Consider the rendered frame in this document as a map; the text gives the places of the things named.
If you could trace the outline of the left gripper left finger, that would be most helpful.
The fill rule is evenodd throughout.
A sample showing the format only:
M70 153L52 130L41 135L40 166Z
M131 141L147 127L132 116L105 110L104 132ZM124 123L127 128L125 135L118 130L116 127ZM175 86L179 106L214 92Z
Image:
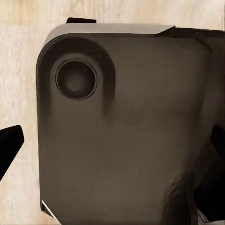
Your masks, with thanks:
M24 143L20 125L0 130L0 181Z

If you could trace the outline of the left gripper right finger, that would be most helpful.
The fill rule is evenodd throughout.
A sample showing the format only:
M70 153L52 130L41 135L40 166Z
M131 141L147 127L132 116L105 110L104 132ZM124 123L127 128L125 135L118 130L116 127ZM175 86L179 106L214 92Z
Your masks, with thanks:
M221 125L214 125L211 136L210 142L221 156L223 161L225 162L225 127Z

